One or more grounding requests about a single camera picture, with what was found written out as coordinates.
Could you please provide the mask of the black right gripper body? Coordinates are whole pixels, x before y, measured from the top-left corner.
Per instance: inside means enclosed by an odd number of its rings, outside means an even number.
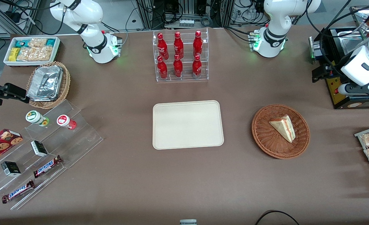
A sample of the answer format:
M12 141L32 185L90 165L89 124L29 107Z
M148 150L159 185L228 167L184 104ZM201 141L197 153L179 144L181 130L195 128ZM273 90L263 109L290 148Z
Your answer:
M27 104L30 102L30 98L26 96L26 90L12 83L0 86L0 106L3 103L3 99L15 99Z

